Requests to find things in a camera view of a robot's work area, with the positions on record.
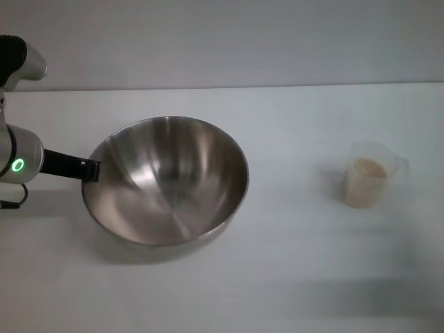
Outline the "clear plastic measuring cup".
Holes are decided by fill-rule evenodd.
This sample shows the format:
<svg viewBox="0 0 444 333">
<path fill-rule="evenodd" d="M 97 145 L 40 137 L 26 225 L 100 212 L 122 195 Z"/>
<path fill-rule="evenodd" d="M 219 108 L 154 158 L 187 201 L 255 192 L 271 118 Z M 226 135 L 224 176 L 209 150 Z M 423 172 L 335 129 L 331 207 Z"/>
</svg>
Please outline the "clear plastic measuring cup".
<svg viewBox="0 0 444 333">
<path fill-rule="evenodd" d="M 388 183 L 384 189 L 381 198 L 374 204 L 378 204 L 384 195 L 388 192 L 390 185 L 398 178 L 404 178 L 409 174 L 409 161 L 398 156 L 391 149 L 383 144 L 372 141 L 355 142 L 350 147 L 350 153 L 347 158 L 347 166 L 359 157 L 366 157 L 379 162 L 388 173 Z M 345 177 L 344 177 L 344 201 L 345 201 Z"/>
</svg>

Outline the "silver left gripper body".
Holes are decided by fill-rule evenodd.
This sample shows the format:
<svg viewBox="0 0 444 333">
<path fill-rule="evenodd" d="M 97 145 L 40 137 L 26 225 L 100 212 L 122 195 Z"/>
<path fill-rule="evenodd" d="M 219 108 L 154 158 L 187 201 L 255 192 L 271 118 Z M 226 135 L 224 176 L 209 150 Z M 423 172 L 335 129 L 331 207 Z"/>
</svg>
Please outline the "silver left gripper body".
<svg viewBox="0 0 444 333">
<path fill-rule="evenodd" d="M 14 135 L 17 150 L 8 171 L 9 183 L 27 183 L 40 172 L 44 161 L 44 147 L 33 132 L 9 126 Z"/>
</svg>

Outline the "white rice grains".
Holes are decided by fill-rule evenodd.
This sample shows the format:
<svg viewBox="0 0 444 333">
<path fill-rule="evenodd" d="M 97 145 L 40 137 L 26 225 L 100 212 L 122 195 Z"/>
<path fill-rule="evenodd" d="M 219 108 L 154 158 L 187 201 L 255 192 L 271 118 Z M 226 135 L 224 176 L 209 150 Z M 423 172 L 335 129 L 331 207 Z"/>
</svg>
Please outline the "white rice grains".
<svg viewBox="0 0 444 333">
<path fill-rule="evenodd" d="M 372 207 L 389 181 L 386 169 L 377 161 L 359 157 L 345 171 L 345 203 L 351 207 Z"/>
</svg>

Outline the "stainless steel mixing bowl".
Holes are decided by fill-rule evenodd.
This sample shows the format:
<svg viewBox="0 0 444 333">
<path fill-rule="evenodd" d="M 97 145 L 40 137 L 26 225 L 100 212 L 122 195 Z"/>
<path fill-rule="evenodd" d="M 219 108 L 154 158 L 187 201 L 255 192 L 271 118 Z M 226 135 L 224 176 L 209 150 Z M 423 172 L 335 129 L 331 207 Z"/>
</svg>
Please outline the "stainless steel mixing bowl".
<svg viewBox="0 0 444 333">
<path fill-rule="evenodd" d="M 132 123 L 93 151 L 99 178 L 84 182 L 90 216 L 148 248 L 188 245 L 223 230 L 249 186 L 240 145 L 217 126 L 163 116 Z"/>
</svg>

